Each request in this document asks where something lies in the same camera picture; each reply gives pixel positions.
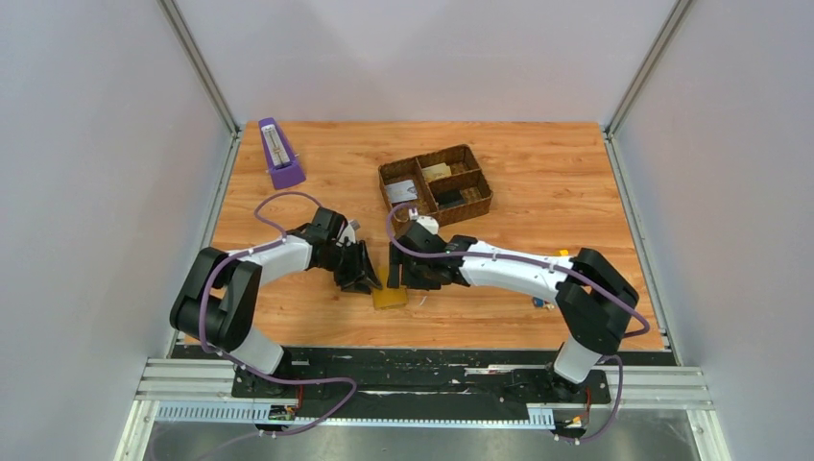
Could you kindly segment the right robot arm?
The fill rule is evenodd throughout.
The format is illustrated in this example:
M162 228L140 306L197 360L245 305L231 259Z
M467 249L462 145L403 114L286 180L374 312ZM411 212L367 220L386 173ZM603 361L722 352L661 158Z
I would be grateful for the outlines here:
M391 259L399 269L392 279L411 289L443 286L495 287L549 303L559 310L568 337L548 375L548 387L559 400L574 400L587 387L587 375L601 358L619 350L623 339L649 331L636 312L636 290L598 251L582 248L576 255L532 255L456 235L446 241L419 221L401 235L391 235Z

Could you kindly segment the black card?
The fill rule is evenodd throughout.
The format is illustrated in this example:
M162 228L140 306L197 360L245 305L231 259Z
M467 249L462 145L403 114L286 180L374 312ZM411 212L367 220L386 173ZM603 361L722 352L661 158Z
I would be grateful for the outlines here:
M434 196L439 209L448 209L457 206L464 206L467 203L466 198L460 190L451 189Z

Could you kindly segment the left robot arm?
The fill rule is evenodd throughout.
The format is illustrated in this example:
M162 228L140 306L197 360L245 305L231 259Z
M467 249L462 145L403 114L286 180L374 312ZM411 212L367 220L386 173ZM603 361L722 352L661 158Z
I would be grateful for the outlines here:
M278 239L246 250L199 251L170 310L172 328L255 369L257 384L272 397L286 395L294 371L285 349L253 325L262 286L319 268L344 292L369 295L382 283L365 241L341 213L318 207L312 220Z

